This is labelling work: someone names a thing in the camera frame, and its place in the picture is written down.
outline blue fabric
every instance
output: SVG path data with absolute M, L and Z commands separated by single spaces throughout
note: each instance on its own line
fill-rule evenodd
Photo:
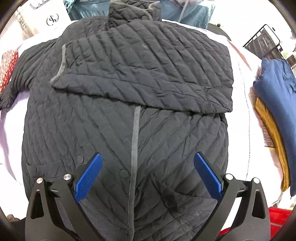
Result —
M 182 6 L 176 5 L 170 0 L 160 0 L 160 7 L 162 18 L 176 22 L 183 9 Z M 205 0 L 195 4 L 189 1 L 180 23 L 207 29 L 214 9 L 213 1 Z
M 69 12 L 71 20 L 79 20 L 90 16 L 107 16 L 109 14 L 110 0 L 94 0 L 75 2 Z
M 296 195 L 296 80 L 284 59 L 262 60 L 261 76 L 254 90 L 270 110 L 282 135 L 291 178 L 291 196 Z

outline light blue cloth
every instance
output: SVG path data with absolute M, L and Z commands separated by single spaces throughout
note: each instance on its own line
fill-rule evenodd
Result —
M 110 0 L 76 1 L 69 16 L 71 20 L 79 20 L 90 16 L 107 16 L 109 14 Z
M 170 0 L 160 0 L 161 17 L 178 21 L 183 7 Z M 214 1 L 204 0 L 198 3 L 188 3 L 180 23 L 207 29 L 215 9 Z
M 73 6 L 73 4 L 74 4 L 75 1 L 76 0 L 63 0 L 63 3 L 65 5 L 68 13 L 70 12 L 70 10 L 71 10 L 71 8 L 72 8 L 72 6 Z

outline folded jacket flap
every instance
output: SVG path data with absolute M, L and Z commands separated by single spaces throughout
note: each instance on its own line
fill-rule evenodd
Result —
M 232 110 L 226 46 L 173 23 L 134 21 L 62 48 L 54 88 L 179 111 Z

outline mustard cloth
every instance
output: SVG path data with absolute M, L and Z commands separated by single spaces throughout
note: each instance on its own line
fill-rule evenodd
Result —
M 279 155 L 279 161 L 281 163 L 281 167 L 284 174 L 283 181 L 281 183 L 281 190 L 284 192 L 289 188 L 291 180 L 287 154 L 283 139 L 281 137 L 281 133 L 278 129 L 278 126 L 274 120 L 272 113 L 269 111 L 269 109 L 265 106 L 265 104 L 259 97 L 257 97 L 256 102 L 254 103 L 254 108 L 258 112 L 264 124 L 266 125 L 266 128 L 274 142 L 276 151 Z

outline white box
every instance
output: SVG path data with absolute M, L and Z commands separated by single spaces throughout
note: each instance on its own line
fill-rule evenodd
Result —
M 18 10 L 33 34 L 54 30 L 71 21 L 62 0 L 29 0 Z

